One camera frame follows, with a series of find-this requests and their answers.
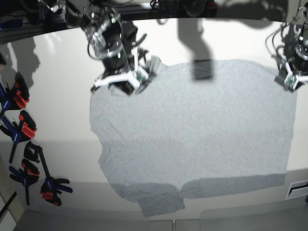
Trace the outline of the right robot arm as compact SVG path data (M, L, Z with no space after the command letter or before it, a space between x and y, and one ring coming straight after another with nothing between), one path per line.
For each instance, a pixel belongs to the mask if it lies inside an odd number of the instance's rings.
M91 12L78 9L69 0L42 3L53 13L65 12L66 22L84 31L89 57L104 65L104 72L95 79L91 92L111 85L127 95L145 89L150 81L150 58L140 44L146 35L136 40L138 28L132 22L122 20L114 7L97 0L90 1L94 6Z

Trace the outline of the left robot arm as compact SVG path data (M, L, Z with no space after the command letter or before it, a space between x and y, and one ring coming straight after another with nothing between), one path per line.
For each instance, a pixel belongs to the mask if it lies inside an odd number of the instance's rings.
M289 27L289 33L282 37L283 45L275 46L277 34ZM308 4L298 3L292 21L283 22L279 29L268 35L265 47L279 70L275 82L285 91L294 92L308 83Z

